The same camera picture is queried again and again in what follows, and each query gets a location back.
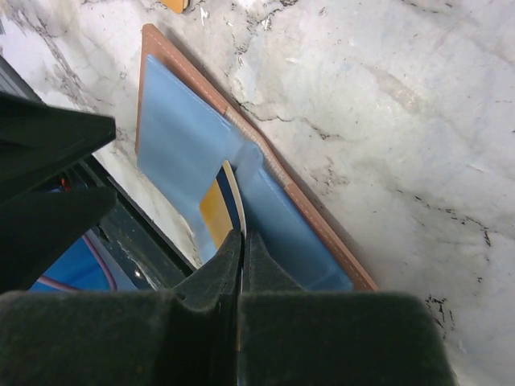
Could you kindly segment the gold credit card stack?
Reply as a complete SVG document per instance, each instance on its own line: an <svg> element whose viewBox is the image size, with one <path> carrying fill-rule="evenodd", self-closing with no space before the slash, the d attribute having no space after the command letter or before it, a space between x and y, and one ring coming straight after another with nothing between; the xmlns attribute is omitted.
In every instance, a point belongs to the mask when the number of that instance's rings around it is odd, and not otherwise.
<svg viewBox="0 0 515 386"><path fill-rule="evenodd" d="M182 14L189 6L189 0L159 0L164 6L176 14Z"/></svg>

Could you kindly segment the single gold card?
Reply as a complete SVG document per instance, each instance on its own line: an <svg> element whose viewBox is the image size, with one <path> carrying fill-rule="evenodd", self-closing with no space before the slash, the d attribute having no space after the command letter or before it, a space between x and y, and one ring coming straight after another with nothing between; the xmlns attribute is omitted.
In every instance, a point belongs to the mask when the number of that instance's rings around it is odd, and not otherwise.
<svg viewBox="0 0 515 386"><path fill-rule="evenodd" d="M237 180L228 160L222 165L200 201L200 214L216 249L231 230L246 237L245 210Z"/></svg>

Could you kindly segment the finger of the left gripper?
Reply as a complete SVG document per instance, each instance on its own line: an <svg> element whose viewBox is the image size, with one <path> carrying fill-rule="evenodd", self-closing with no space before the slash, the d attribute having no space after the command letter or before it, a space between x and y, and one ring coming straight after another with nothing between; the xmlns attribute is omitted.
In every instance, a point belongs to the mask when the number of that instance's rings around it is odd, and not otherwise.
<svg viewBox="0 0 515 386"><path fill-rule="evenodd" d="M1 94L1 203L32 190L116 137L113 117Z"/></svg>
<svg viewBox="0 0 515 386"><path fill-rule="evenodd" d="M116 204L105 187L29 193L1 205L1 291L28 290Z"/></svg>

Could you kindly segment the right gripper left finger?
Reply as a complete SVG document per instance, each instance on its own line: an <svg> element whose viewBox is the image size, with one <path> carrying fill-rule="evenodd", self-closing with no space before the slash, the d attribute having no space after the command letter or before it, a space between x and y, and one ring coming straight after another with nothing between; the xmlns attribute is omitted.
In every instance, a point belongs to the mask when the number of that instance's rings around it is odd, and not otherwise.
<svg viewBox="0 0 515 386"><path fill-rule="evenodd" d="M4 385L234 385L243 240L173 289L1 298Z"/></svg>

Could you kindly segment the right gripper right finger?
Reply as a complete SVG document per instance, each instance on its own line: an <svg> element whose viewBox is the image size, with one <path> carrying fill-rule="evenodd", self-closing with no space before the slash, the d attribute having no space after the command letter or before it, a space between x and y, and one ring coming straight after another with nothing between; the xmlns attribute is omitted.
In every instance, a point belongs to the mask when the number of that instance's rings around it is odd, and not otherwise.
<svg viewBox="0 0 515 386"><path fill-rule="evenodd" d="M241 385L453 385L426 307L406 294L311 292L245 241L238 304Z"/></svg>

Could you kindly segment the pink leather card holder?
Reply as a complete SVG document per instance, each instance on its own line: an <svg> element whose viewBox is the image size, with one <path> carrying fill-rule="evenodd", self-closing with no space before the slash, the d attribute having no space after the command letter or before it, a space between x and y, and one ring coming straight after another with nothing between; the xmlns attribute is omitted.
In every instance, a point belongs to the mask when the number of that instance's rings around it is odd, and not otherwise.
<svg viewBox="0 0 515 386"><path fill-rule="evenodd" d="M301 286L377 288L261 133L150 23L142 28L135 152L139 170L193 231L202 261L216 246L200 206L228 163L246 227Z"/></svg>

